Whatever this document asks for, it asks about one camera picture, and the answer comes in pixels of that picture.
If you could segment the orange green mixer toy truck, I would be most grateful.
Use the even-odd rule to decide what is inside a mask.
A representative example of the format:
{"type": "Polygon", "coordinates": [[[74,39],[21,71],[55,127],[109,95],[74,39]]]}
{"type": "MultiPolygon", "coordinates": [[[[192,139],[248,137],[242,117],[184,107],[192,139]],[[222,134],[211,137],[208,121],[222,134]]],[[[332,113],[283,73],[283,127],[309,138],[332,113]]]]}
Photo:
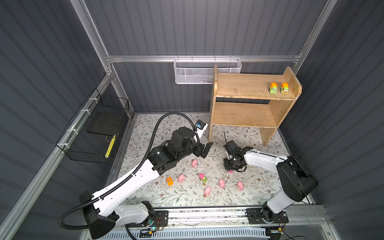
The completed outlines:
{"type": "Polygon", "coordinates": [[[270,86],[269,86],[269,92],[270,94],[276,94],[277,93],[277,84],[276,83],[271,83],[270,86]]]}

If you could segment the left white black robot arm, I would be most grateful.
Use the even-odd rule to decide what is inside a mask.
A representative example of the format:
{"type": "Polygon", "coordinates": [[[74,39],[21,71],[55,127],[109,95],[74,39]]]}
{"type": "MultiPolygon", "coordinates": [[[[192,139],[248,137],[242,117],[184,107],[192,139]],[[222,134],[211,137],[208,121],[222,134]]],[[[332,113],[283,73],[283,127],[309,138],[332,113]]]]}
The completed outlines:
{"type": "Polygon", "coordinates": [[[198,143],[196,136],[201,137],[203,133],[202,129],[197,129],[194,133],[189,128],[181,127],[172,133],[170,140],[153,148],[138,170],[132,169],[109,186],[91,195],[88,192],[83,193],[80,197],[81,203],[96,200],[96,203],[83,209],[91,238],[99,239],[115,226],[147,227],[154,224],[156,212],[148,201],[132,206],[122,206],[122,202],[143,185],[174,168],[185,157],[194,154],[205,158],[213,143],[206,145],[198,143]]]}

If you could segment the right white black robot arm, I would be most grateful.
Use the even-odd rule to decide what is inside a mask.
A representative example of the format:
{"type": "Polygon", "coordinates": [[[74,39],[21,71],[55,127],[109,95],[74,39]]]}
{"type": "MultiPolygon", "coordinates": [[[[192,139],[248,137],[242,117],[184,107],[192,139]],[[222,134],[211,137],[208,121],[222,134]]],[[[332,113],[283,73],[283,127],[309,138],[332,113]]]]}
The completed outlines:
{"type": "Polygon", "coordinates": [[[300,158],[275,156],[251,147],[240,148],[233,141],[224,145],[228,157],[224,159],[227,171],[244,172],[248,166],[256,166],[279,176],[282,189],[266,201],[255,214],[267,224],[279,222],[284,210],[301,202],[319,185],[319,181],[300,158]]]}

